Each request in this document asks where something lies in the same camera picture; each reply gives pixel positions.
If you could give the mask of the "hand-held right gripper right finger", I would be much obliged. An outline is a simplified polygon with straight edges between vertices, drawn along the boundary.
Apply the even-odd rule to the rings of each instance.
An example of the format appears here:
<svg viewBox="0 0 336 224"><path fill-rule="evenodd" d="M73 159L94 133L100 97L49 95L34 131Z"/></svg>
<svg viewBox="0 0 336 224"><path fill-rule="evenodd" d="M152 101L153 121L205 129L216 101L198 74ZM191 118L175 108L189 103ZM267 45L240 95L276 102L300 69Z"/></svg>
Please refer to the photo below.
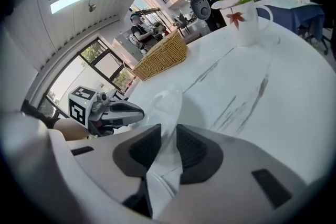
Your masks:
<svg viewBox="0 0 336 224"><path fill-rule="evenodd" d="M176 127L182 174L164 223L260 223L305 188L257 145L199 127Z"/></svg>

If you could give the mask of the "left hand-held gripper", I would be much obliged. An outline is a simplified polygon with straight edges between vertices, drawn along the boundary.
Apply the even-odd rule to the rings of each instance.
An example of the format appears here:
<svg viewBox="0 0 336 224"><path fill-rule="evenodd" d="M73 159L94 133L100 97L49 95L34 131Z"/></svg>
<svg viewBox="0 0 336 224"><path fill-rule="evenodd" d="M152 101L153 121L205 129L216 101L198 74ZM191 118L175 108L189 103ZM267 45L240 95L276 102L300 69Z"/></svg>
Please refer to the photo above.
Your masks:
<svg viewBox="0 0 336 224"><path fill-rule="evenodd" d="M124 123L136 123L144 118L144 111L128 101L112 101L115 91L108 93L78 86L68 93L69 116L94 136L107 136ZM106 108L106 120L101 117Z"/></svg>

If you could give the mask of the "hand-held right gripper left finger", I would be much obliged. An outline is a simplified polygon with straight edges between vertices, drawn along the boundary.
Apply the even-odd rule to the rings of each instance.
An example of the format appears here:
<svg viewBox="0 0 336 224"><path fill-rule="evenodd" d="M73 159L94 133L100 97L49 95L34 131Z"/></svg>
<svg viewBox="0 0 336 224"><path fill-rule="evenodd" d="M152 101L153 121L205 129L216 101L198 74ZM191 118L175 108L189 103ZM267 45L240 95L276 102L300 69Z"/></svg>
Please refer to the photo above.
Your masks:
<svg viewBox="0 0 336 224"><path fill-rule="evenodd" d="M87 221L151 221L146 174L161 148L161 125L91 140L65 141L51 130L65 183Z"/></svg>

